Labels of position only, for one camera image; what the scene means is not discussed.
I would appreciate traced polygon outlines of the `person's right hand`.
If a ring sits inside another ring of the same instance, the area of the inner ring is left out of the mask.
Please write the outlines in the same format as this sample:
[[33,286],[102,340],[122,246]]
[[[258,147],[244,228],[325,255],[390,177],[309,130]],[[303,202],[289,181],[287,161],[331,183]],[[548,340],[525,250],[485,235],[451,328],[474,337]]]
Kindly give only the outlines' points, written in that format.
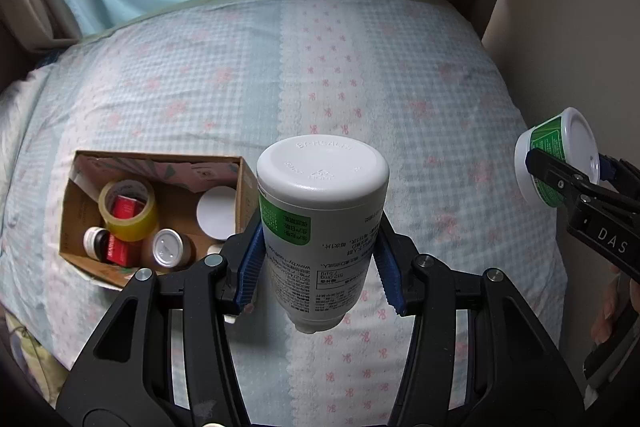
[[616,265],[610,265],[613,280],[608,283],[603,291],[602,307],[590,329],[592,341],[600,345],[608,340],[612,333],[613,317],[618,305],[618,283],[620,283],[620,269]]

